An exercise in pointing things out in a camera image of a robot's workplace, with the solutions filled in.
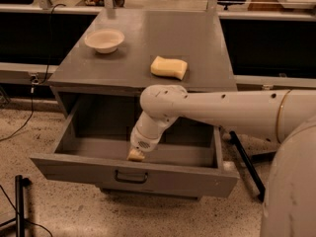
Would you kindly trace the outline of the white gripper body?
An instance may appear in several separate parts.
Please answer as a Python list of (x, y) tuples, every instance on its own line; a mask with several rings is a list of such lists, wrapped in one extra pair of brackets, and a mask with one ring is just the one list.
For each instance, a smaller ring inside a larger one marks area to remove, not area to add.
[(138, 131), (136, 126), (132, 129), (132, 132), (130, 135), (131, 146), (142, 152), (153, 151), (156, 148), (159, 140), (160, 138), (145, 137)]

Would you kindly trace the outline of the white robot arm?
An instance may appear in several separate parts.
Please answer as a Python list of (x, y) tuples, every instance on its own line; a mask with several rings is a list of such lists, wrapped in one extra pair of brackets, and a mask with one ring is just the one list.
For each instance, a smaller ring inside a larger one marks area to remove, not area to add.
[(142, 92), (140, 106), (129, 160), (143, 160), (179, 117), (278, 142), (260, 236), (316, 237), (315, 91), (189, 93), (182, 86), (153, 85)]

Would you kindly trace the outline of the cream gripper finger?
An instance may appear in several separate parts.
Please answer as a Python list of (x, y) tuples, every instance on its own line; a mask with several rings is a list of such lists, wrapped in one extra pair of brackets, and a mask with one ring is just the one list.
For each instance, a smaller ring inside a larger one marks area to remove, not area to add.
[(142, 151), (132, 148), (129, 150), (129, 153), (127, 155), (127, 160), (128, 161), (136, 161), (136, 162), (141, 162), (145, 159), (145, 155)]

